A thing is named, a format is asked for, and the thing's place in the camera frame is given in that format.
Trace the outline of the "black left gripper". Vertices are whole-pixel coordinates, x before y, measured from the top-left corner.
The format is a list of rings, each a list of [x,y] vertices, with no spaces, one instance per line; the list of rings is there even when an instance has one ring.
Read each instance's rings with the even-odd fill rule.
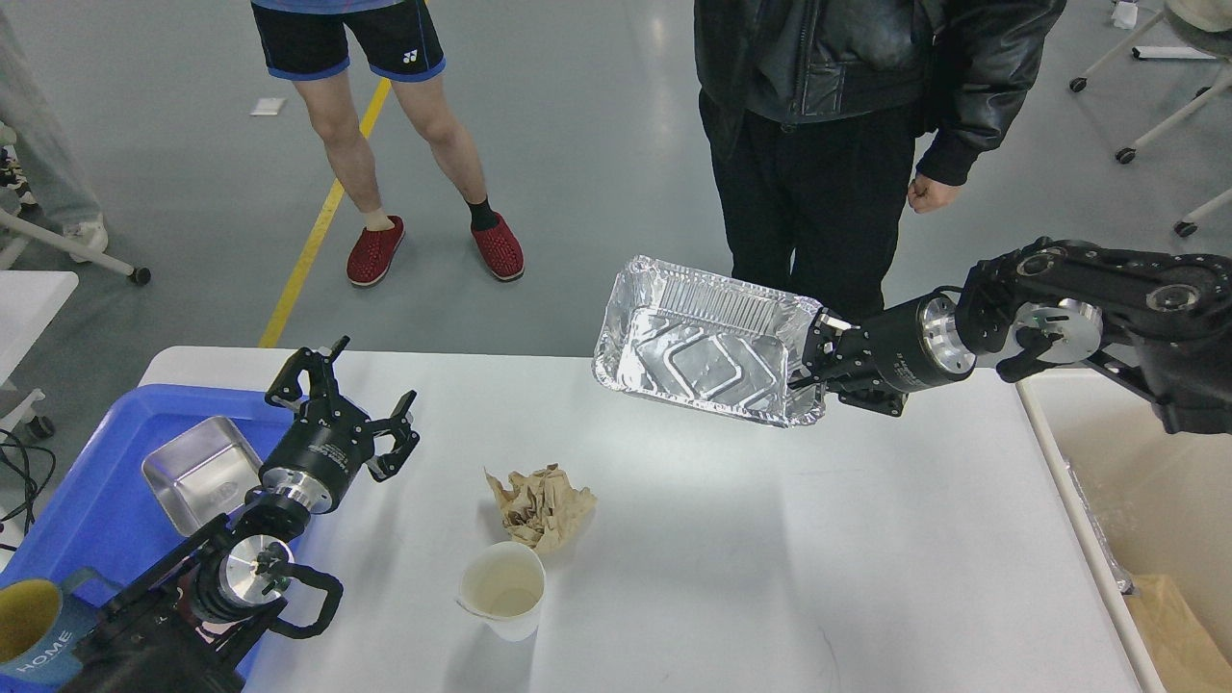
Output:
[[[301,346],[265,391],[266,404],[294,411],[298,420],[261,465],[257,490],[312,515],[335,511],[362,470],[377,483],[395,477],[420,441],[410,414],[418,391],[400,396],[386,420],[344,398],[333,364],[347,343],[342,335],[325,351]]]

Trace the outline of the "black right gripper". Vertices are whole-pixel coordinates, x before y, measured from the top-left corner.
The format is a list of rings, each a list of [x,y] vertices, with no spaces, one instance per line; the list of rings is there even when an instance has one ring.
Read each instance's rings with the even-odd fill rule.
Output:
[[[899,417],[907,395],[968,379],[976,355],[958,335],[949,295],[912,298],[862,323],[821,308],[809,322],[802,369],[788,391],[816,386],[844,404]]]

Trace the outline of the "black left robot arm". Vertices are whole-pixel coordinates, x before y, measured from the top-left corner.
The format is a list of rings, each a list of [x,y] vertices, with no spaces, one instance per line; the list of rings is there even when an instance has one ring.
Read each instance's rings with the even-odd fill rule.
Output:
[[[261,461],[243,461],[235,492],[209,474],[187,499],[168,501],[171,515],[216,513],[101,605],[63,691],[239,692],[239,665],[265,634],[303,640],[330,626],[342,583],[302,564],[292,544],[342,503],[361,470],[391,478],[420,440],[415,391],[383,420],[344,398],[334,365],[345,346],[347,337],[287,359],[265,401],[290,409],[290,430]]]

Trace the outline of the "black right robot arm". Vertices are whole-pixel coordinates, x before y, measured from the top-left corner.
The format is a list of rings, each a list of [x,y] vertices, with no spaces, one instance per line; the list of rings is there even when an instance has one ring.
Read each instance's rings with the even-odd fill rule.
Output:
[[[817,312],[788,388],[897,417],[981,356],[1016,383],[1082,365],[1147,400],[1174,434],[1231,430],[1230,260],[1042,237],[869,319]]]

